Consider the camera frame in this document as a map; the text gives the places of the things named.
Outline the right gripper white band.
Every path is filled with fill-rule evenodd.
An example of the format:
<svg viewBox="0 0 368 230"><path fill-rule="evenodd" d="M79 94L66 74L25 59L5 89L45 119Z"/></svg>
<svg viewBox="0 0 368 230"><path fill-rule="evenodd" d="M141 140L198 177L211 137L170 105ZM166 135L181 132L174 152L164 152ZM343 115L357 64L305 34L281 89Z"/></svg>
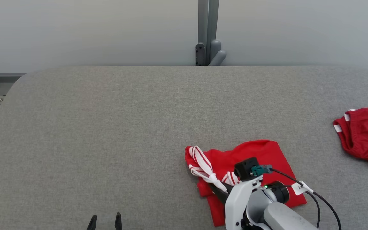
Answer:
<svg viewBox="0 0 368 230"><path fill-rule="evenodd" d="M226 192L216 185L209 186L225 205L227 230L289 230L290 209L285 205L290 194L286 186L275 181L262 185L263 176L238 185L223 183Z"/></svg>

